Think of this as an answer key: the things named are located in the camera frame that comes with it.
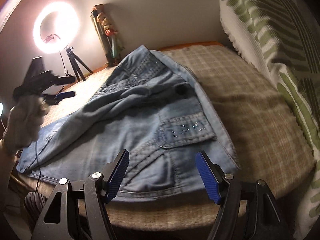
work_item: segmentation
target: white wall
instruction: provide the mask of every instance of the white wall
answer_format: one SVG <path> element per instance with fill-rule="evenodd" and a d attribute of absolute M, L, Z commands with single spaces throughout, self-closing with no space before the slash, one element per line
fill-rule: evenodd
<path fill-rule="evenodd" d="M 219 0 L 22 0 L 0 33 L 0 98 L 6 111 L 14 104 L 12 91 L 22 83 L 31 59 L 43 55 L 33 42 L 33 24 L 42 8 L 54 1 L 75 8 L 81 26 L 71 45 L 92 69 L 106 61 L 89 17 L 92 6 L 100 3 L 109 4 L 109 15 L 126 47 L 123 56 L 141 44 L 157 49 L 198 41 L 228 43 L 220 25 Z M 65 51 L 62 54 L 72 73 Z M 63 75 L 60 55 L 44 56 L 46 69 Z"/>

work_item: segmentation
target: bolt head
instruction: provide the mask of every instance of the bolt head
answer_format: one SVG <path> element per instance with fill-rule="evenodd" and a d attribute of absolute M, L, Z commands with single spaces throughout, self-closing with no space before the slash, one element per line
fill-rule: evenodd
<path fill-rule="evenodd" d="M 60 183 L 61 185 L 64 185 L 64 184 L 66 184 L 67 182 L 68 182 L 68 180 L 67 180 L 66 178 L 62 178 L 62 179 L 59 180 L 59 183 Z"/>
<path fill-rule="evenodd" d="M 264 186 L 265 184 L 266 184 L 266 182 L 263 179 L 258 180 L 258 185 Z"/>
<path fill-rule="evenodd" d="M 100 178 L 101 177 L 101 173 L 100 172 L 95 172 L 94 174 L 92 174 L 92 177 L 94 179 Z"/>
<path fill-rule="evenodd" d="M 231 180 L 231 179 L 233 179 L 233 175 L 230 174 L 230 173 L 226 173 L 226 174 L 224 174 L 224 178 L 228 179 L 228 180 Z"/>

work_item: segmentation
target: ring light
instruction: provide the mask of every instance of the ring light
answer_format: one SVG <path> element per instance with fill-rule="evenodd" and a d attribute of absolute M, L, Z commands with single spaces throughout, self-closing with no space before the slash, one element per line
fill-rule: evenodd
<path fill-rule="evenodd" d="M 55 34 L 60 39 L 55 43 L 45 43 L 40 35 L 40 27 L 44 18 L 52 12 L 58 16 L 54 22 Z M 47 5 L 37 17 L 33 27 L 33 39 L 36 46 L 44 53 L 55 53 L 65 48 L 76 36 L 79 19 L 73 7 L 65 2 L 54 2 Z"/>

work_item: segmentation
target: striped pillow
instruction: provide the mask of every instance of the striped pillow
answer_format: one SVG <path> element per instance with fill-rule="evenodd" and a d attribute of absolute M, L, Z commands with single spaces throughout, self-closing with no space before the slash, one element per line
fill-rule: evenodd
<path fill-rule="evenodd" d="M 317 171 L 310 186 L 307 217 L 311 226 L 320 213 L 320 55 L 291 0 L 220 0 L 220 17 L 233 45 L 283 95 L 313 148 Z"/>

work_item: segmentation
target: denim shorts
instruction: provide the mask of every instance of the denim shorts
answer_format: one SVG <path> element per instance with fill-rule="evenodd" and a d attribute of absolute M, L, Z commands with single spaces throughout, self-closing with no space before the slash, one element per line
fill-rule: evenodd
<path fill-rule="evenodd" d="M 140 46 L 88 103 L 41 128 L 17 170 L 38 178 L 41 168 L 41 180 L 52 184 L 63 177 L 81 180 L 101 171 L 122 149 L 129 151 L 130 162 L 115 201 L 204 189 L 195 164 L 200 150 L 224 172 L 238 169 L 229 135 L 193 73 Z"/>

